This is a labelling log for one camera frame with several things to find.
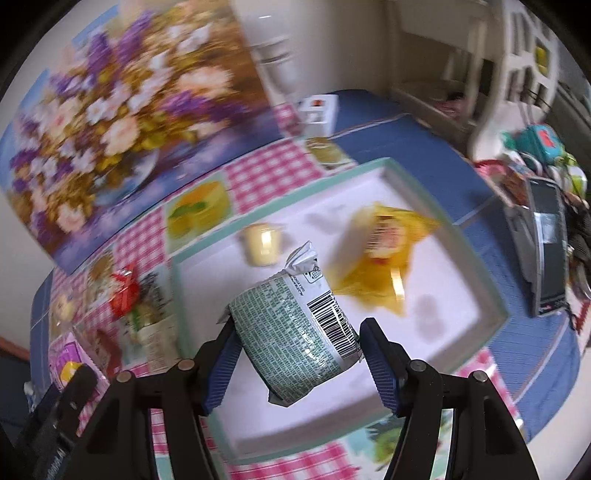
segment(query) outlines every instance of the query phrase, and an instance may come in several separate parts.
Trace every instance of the white flowers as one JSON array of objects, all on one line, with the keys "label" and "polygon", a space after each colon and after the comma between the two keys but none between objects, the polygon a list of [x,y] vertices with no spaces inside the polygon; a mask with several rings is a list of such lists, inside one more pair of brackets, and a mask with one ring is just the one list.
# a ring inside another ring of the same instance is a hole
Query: white flowers
[{"label": "white flowers", "polygon": [[111,157],[126,152],[138,136],[138,123],[133,115],[115,121],[102,137],[102,142],[107,144],[105,154]]},{"label": "white flowers", "polygon": [[88,91],[92,90],[92,84],[93,84],[92,75],[88,75],[88,77],[86,77],[84,79],[84,82],[82,82],[82,85],[80,85],[80,88],[82,90],[84,90],[85,92],[88,92]]},{"label": "white flowers", "polygon": [[70,80],[70,83],[68,83],[68,86],[66,87],[66,90],[64,90],[65,94],[69,94],[72,93],[74,94],[74,90],[76,90],[80,84],[82,83],[82,78],[80,76],[75,76],[74,78],[72,78],[72,80]]},{"label": "white flowers", "polygon": [[102,98],[91,103],[86,109],[86,119],[88,120],[88,123],[96,125],[97,122],[104,118],[106,110],[107,103]]},{"label": "white flowers", "polygon": [[211,100],[230,92],[232,77],[232,72],[221,67],[201,67],[181,75],[177,89],[179,92],[188,90]]},{"label": "white flowers", "polygon": [[74,210],[67,203],[62,203],[57,209],[57,212],[57,224],[65,233],[77,232],[86,223],[86,218],[80,205]]},{"label": "white flowers", "polygon": [[76,156],[76,149],[74,148],[74,142],[71,138],[68,138],[57,151],[62,157],[72,158]]},{"label": "white flowers", "polygon": [[175,42],[178,38],[183,35],[187,30],[186,25],[173,25],[168,27],[166,33],[168,34],[168,41]]},{"label": "white flowers", "polygon": [[48,114],[50,118],[47,121],[47,134],[54,142],[60,142],[64,139],[64,129],[74,119],[76,114],[80,111],[82,104],[78,98],[73,97],[62,103],[57,110],[54,110],[55,105],[52,105],[56,100],[49,104],[50,111]]},{"label": "white flowers", "polygon": [[150,63],[148,63],[148,68],[153,72],[163,69],[167,64],[167,55],[168,50],[165,50],[158,55],[154,55],[150,60]]},{"label": "white flowers", "polygon": [[201,122],[198,124],[191,125],[187,130],[197,132],[199,140],[203,140],[207,137],[211,137],[216,133],[220,132],[228,125],[227,122]]},{"label": "white flowers", "polygon": [[77,155],[72,160],[74,171],[90,173],[95,169],[95,152],[89,148],[82,156]]},{"label": "white flowers", "polygon": [[111,94],[111,98],[109,98],[109,102],[119,108],[123,105],[131,96],[131,88],[129,85],[123,82],[117,82],[115,87],[113,88],[113,93]]},{"label": "white flowers", "polygon": [[33,158],[31,162],[31,175],[36,176],[39,175],[43,170],[43,164],[45,163],[45,159],[41,157]]},{"label": "white flowers", "polygon": [[209,23],[205,27],[193,30],[187,39],[178,44],[177,52],[181,55],[191,53],[207,43],[209,41],[211,26],[211,23]]},{"label": "white flowers", "polygon": [[52,179],[56,176],[57,173],[57,160],[55,157],[50,157],[47,161],[43,164],[41,170],[45,175],[46,180]]},{"label": "white flowers", "polygon": [[113,120],[117,115],[117,110],[131,96],[131,88],[125,83],[118,82],[113,88],[111,96],[105,100],[99,98],[91,103],[86,109],[86,119],[91,125],[96,125],[99,121]]},{"label": "white flowers", "polygon": [[43,190],[39,186],[33,188],[31,201],[33,203],[34,212],[45,212],[45,210],[47,210],[47,199],[45,198],[45,195],[43,195]]},{"label": "white flowers", "polygon": [[145,79],[139,86],[139,92],[131,97],[127,102],[130,113],[136,114],[142,108],[150,103],[150,100],[156,95],[170,80],[172,69],[156,70],[152,76]]}]

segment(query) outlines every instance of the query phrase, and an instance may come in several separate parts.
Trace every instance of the plastic bag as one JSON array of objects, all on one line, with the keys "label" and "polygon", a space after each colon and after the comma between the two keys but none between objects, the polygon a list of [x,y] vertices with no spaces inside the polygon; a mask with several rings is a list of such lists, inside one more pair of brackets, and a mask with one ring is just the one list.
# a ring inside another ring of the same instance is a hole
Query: plastic bag
[{"label": "plastic bag", "polygon": [[284,270],[240,294],[228,308],[271,403],[287,407],[361,358],[359,337],[310,242],[289,256]]},{"label": "plastic bag", "polygon": [[336,295],[351,295],[368,307],[386,307],[404,314],[404,279],[413,246],[439,225],[410,210],[374,204],[361,213],[371,233],[361,259],[342,278],[331,282]]}]

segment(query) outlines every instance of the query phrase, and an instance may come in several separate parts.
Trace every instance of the barcode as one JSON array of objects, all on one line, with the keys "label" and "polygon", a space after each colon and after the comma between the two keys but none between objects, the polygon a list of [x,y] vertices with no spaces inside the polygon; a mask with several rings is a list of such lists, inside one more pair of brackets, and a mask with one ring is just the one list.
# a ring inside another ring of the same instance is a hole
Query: barcode
[{"label": "barcode", "polygon": [[312,300],[308,308],[341,358],[359,352],[357,335],[331,291]]}]

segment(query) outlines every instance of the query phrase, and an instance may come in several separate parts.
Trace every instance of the floor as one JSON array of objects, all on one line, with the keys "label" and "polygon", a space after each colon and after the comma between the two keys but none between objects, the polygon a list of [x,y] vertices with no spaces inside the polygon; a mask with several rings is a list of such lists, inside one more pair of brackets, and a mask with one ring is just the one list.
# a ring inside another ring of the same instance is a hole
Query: floor
[{"label": "floor", "polygon": [[556,416],[528,445],[540,480],[565,480],[591,443],[591,351]]}]

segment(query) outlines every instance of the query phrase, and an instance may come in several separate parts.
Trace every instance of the teal toy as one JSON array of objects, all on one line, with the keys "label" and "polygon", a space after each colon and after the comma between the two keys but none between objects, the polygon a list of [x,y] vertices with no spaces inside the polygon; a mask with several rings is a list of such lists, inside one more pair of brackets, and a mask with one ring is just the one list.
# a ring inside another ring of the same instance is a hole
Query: teal toy
[{"label": "teal toy", "polygon": [[564,146],[552,127],[530,125],[515,139],[517,150],[526,153],[545,165],[554,165],[564,155]]}]

